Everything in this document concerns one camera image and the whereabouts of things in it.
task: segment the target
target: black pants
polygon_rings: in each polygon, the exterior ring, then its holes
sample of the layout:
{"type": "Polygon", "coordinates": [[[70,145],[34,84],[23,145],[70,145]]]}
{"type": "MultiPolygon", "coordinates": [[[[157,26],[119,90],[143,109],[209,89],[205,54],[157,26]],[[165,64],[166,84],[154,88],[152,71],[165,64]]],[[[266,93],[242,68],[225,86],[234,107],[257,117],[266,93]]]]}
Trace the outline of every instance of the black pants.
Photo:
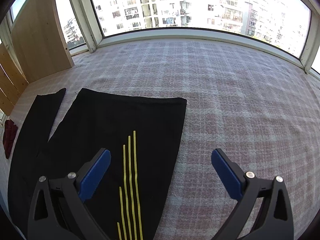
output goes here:
{"type": "MultiPolygon", "coordinates": [[[[119,239],[119,234],[124,239],[126,234],[127,239],[142,235],[152,240],[179,150],[186,103],[183,98],[82,89],[50,141],[40,147],[30,180],[77,172],[106,148],[111,152],[110,167],[85,205],[111,239],[119,239]]],[[[33,191],[35,183],[27,184],[33,191]]]]}
{"type": "Polygon", "coordinates": [[[8,182],[8,205],[12,222],[27,237],[28,215],[37,179],[33,176],[39,150],[48,142],[66,89],[36,96],[21,127],[13,154],[8,182]]]}

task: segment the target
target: metal screw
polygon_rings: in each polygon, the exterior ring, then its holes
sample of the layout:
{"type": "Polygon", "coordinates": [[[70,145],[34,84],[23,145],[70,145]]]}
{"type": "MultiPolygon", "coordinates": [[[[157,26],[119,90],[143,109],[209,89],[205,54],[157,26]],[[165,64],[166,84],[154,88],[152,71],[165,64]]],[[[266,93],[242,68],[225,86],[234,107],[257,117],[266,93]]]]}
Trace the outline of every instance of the metal screw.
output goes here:
{"type": "Polygon", "coordinates": [[[69,179],[74,179],[76,177],[76,173],[75,172],[70,172],[69,174],[68,174],[68,178],[69,179]]]}
{"type": "Polygon", "coordinates": [[[281,176],[276,176],[276,181],[282,182],[282,181],[283,181],[283,178],[282,178],[281,176]]]}
{"type": "Polygon", "coordinates": [[[245,174],[248,178],[253,179],[254,178],[254,173],[252,171],[247,171],[245,174]]]}
{"type": "Polygon", "coordinates": [[[40,181],[40,182],[44,182],[45,180],[46,180],[45,176],[41,176],[41,177],[39,178],[39,181],[40,181]]]}

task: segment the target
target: blue gripper pad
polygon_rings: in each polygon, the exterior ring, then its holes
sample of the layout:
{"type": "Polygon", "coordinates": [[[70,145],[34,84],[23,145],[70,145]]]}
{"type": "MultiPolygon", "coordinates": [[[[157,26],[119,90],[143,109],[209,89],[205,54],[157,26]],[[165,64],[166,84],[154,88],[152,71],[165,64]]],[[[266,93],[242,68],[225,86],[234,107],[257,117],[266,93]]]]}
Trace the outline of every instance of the blue gripper pad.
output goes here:
{"type": "Polygon", "coordinates": [[[241,183],[217,150],[211,154],[211,164],[232,199],[242,199],[241,183]]]}
{"type": "Polygon", "coordinates": [[[79,184],[79,197],[82,203],[92,197],[103,175],[106,173],[110,162],[111,154],[108,150],[105,150],[81,180],[79,184]]]}

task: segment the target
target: window sill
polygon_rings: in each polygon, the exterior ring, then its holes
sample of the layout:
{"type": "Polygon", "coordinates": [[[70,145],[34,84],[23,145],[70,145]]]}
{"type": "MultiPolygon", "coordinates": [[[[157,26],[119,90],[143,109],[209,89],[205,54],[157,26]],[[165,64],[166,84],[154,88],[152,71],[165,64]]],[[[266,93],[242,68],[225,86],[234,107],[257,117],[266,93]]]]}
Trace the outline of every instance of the window sill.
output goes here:
{"type": "Polygon", "coordinates": [[[317,78],[318,80],[320,80],[320,74],[317,71],[315,71],[313,68],[309,70],[309,73],[313,75],[315,78],[317,78]]]}
{"type": "Polygon", "coordinates": [[[187,39],[202,39],[210,41],[222,41],[231,44],[237,44],[252,49],[257,49],[271,55],[282,58],[296,66],[303,68],[300,60],[278,48],[270,46],[262,41],[247,38],[246,36],[234,35],[214,30],[203,29],[184,29],[184,28],[164,28],[164,29],[145,29],[141,31],[133,31],[129,33],[121,33],[111,37],[104,38],[98,47],[104,47],[113,44],[119,44],[129,41],[141,41],[150,39],[163,38],[187,38],[187,39]]]}
{"type": "Polygon", "coordinates": [[[89,51],[89,49],[88,49],[87,44],[83,44],[83,45],[76,47],[74,49],[70,49],[69,51],[70,51],[71,56],[75,56],[75,55],[84,53],[86,51],[89,51]]]}

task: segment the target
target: wooden panel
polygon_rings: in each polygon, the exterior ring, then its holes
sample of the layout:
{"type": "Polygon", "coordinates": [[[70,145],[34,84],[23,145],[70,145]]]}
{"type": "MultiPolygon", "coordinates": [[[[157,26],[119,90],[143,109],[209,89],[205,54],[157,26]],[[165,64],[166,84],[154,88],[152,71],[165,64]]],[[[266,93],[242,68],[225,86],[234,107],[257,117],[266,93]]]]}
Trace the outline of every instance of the wooden panel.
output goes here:
{"type": "Polygon", "coordinates": [[[0,109],[9,116],[14,105],[9,101],[5,94],[0,90],[0,109]]]}
{"type": "Polygon", "coordinates": [[[29,83],[74,65],[55,0],[27,0],[13,23],[11,37],[29,83]]]}
{"type": "Polygon", "coordinates": [[[0,68],[0,88],[5,93],[9,101],[15,105],[21,94],[11,83],[10,79],[7,77],[2,68],[0,68]]]}
{"type": "Polygon", "coordinates": [[[13,85],[22,94],[28,86],[28,82],[13,63],[3,43],[0,44],[0,64],[2,65],[3,70],[6,72],[13,85]]]}

